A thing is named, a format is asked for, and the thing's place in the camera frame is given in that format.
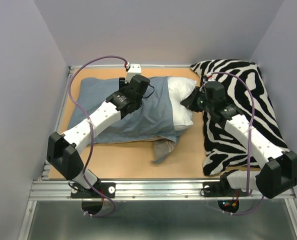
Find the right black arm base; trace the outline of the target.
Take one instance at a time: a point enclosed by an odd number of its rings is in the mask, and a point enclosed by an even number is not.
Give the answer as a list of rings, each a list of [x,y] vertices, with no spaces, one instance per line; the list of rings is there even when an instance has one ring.
[[[205,198],[216,198],[218,210],[231,215],[235,215],[239,210],[240,197],[248,196],[245,190],[233,189],[220,181],[204,182],[199,194]]]

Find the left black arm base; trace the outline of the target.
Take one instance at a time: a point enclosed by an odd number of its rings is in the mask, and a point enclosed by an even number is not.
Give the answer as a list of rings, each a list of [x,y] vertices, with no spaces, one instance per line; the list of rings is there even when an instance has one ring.
[[[112,214],[116,210],[113,201],[116,194],[116,184],[114,182],[97,182],[92,188],[86,189],[75,181],[70,181],[70,197],[81,200],[81,210],[84,216],[90,218],[103,218]]]

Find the white pillow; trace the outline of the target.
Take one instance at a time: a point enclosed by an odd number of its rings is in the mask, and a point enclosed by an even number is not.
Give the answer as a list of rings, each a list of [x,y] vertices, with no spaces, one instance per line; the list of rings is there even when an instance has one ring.
[[[169,99],[175,131],[183,131],[194,125],[194,113],[181,105],[196,87],[196,81],[186,77],[171,76],[167,80]]]

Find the grey-blue pillowcase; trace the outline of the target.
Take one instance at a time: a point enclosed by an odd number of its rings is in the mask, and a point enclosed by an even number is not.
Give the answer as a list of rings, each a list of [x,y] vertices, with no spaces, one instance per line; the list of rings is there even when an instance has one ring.
[[[169,97],[168,77],[150,78],[142,105],[133,113],[106,128],[94,138],[95,144],[152,141],[155,164],[163,162],[178,142]],[[104,100],[119,89],[118,79],[88,77],[81,81],[77,102],[92,114]]]

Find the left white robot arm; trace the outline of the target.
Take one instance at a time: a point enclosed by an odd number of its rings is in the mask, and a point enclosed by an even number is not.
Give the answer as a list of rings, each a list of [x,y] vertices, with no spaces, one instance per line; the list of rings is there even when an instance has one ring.
[[[53,132],[48,138],[46,160],[66,180],[80,184],[88,197],[95,197],[100,191],[99,179],[87,169],[80,154],[88,145],[93,146],[105,129],[139,109],[150,86],[148,78],[136,74],[80,123],[61,134]]]

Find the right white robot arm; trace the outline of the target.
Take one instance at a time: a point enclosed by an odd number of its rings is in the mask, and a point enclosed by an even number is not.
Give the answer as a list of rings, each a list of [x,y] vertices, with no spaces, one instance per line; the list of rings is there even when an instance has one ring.
[[[231,170],[225,172],[217,188],[222,195],[235,190],[259,191],[272,199],[297,186],[297,154],[284,151],[262,135],[243,112],[226,98],[224,86],[218,81],[209,81],[195,87],[181,105],[193,112],[206,112],[210,119],[236,138],[254,157],[260,171]]]

